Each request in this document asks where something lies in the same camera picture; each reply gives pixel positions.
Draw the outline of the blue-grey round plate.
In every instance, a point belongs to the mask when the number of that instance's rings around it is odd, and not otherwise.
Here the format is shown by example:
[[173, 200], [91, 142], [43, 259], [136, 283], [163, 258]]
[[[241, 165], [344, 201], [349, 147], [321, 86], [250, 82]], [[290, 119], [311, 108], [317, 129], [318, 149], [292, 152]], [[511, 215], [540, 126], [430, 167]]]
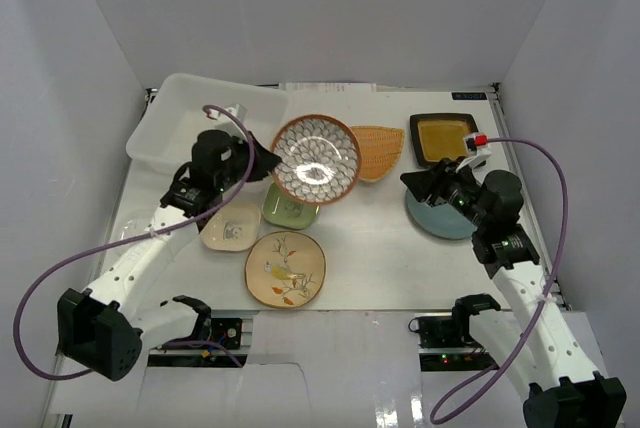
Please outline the blue-grey round plate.
[[475, 231], [475, 226], [450, 205], [431, 207], [426, 203], [419, 203], [409, 190], [405, 192], [405, 206], [414, 224], [435, 237], [465, 240]]

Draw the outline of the petal pattern round plate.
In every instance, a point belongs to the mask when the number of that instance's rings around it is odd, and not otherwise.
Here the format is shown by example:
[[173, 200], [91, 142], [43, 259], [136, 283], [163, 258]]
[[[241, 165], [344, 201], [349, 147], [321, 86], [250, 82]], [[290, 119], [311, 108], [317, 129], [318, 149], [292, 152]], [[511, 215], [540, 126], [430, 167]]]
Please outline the petal pattern round plate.
[[273, 181], [299, 203], [335, 203], [352, 191], [360, 176], [362, 154], [353, 130], [327, 115], [290, 120], [275, 135], [271, 151], [281, 158]]

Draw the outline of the bird painted cream plate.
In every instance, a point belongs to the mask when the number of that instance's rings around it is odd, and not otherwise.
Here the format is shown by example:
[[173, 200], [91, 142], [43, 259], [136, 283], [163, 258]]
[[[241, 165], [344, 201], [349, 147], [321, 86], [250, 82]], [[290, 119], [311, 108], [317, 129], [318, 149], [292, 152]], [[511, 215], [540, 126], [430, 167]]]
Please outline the bird painted cream plate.
[[245, 262], [245, 285], [259, 303], [275, 309], [297, 309], [323, 287], [326, 257], [310, 236], [277, 231], [261, 237]]

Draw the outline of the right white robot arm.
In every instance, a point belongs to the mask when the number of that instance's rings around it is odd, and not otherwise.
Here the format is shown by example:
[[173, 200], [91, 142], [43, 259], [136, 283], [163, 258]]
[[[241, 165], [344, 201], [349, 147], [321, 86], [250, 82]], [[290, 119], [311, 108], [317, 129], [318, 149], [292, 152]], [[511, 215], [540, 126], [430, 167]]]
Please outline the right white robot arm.
[[522, 184], [505, 170], [478, 182], [470, 167], [445, 159], [404, 173], [419, 203], [449, 205], [471, 222], [473, 251], [517, 321], [511, 325], [489, 295], [456, 301], [451, 322], [461, 345], [487, 348], [523, 401], [529, 427], [614, 427], [627, 400], [617, 378], [602, 375], [544, 291], [545, 273], [519, 222]]

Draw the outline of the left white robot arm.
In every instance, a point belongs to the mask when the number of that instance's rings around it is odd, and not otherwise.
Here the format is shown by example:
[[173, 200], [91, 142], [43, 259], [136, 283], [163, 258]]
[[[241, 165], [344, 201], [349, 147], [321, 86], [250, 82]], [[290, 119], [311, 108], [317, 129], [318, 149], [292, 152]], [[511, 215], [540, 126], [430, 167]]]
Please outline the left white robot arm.
[[59, 298], [59, 352], [111, 381], [126, 376], [150, 331], [136, 313], [159, 275], [230, 201], [229, 189], [265, 179], [281, 162], [253, 137], [221, 130], [200, 133], [190, 160], [177, 169], [161, 197], [144, 239], [83, 291], [67, 289]]

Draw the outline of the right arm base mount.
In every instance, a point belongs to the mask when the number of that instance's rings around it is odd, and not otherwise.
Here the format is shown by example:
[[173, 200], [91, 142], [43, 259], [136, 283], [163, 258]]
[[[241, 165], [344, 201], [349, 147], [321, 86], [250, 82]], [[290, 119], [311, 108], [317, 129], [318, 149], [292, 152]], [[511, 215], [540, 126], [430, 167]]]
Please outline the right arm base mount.
[[409, 331], [419, 337], [421, 348], [480, 348], [481, 345], [466, 339], [460, 333], [451, 316], [420, 316], [412, 318]]

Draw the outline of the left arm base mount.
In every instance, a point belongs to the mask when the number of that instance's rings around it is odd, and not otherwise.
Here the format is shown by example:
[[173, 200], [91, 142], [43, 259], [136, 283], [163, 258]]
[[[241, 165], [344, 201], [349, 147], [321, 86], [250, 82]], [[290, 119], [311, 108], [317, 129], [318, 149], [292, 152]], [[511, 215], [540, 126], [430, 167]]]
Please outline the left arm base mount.
[[229, 350], [242, 346], [243, 320], [238, 317], [214, 317], [211, 319], [209, 340]]

